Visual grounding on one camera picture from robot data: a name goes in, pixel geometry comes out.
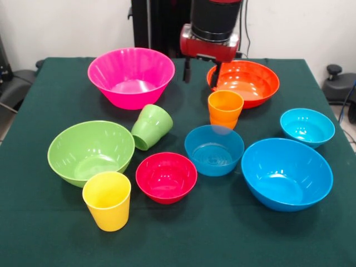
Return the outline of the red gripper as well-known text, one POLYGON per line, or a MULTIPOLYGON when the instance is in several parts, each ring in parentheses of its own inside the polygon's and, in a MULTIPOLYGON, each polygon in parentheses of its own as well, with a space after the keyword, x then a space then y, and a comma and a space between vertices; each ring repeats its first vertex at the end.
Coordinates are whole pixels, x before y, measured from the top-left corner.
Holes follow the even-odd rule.
POLYGON ((217 86, 222 63, 231 62, 234 59, 239 41, 239 36, 232 33, 225 42, 208 42, 193 35, 191 24, 184 24, 180 34, 180 50, 186 56, 183 81, 185 83, 190 82, 191 58, 215 60, 217 63, 210 79, 210 88, 213 90, 217 86))

